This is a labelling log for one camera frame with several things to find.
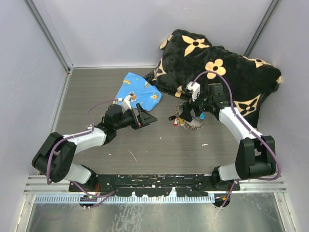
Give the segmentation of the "white blue large keyring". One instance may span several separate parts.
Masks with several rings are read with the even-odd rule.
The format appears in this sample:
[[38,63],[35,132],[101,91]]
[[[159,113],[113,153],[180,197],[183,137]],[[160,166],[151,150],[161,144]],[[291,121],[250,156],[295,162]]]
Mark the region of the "white blue large keyring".
[[[180,117],[181,112],[182,112],[182,104],[178,103],[176,104],[175,115]],[[192,119],[191,122],[184,120],[184,123],[185,123],[184,128],[186,130],[200,130],[203,128],[203,121],[200,118]]]

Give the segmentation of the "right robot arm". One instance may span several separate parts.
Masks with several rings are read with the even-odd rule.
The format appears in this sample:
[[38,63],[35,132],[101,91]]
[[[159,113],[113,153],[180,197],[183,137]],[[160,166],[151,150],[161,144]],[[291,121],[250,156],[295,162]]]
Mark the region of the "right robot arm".
[[275,161],[275,140],[254,129],[230,101],[230,93],[225,93],[220,83],[209,84],[204,101],[198,100],[200,86],[190,82],[187,89],[192,98],[180,106],[179,118],[192,122],[209,112],[224,124],[239,144],[235,162],[215,167],[210,182],[216,190],[223,190],[235,180],[248,180],[261,177],[270,178],[279,174]]

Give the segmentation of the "bunch of coloured keys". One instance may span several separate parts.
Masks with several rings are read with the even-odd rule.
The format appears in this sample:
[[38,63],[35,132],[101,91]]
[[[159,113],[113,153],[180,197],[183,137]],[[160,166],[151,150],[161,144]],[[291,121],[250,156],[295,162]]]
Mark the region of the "bunch of coloured keys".
[[174,126],[182,126],[184,127],[185,123],[184,120],[182,118],[180,118],[179,116],[176,115],[172,115],[168,118],[169,121],[173,121],[173,125]]

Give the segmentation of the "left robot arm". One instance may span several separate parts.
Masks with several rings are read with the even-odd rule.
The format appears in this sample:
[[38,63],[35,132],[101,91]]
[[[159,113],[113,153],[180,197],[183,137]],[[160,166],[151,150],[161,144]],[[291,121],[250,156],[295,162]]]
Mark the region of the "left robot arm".
[[117,131],[131,127],[141,129],[157,121],[157,118],[137,105],[138,113],[120,105],[112,104],[108,107],[100,123],[84,132],[61,135],[53,132],[44,141],[43,145],[32,160],[32,167],[47,178],[47,183],[58,183],[68,180],[77,183],[85,191],[95,189],[97,174],[84,165],[73,163],[76,154],[96,146],[106,145],[117,135]]

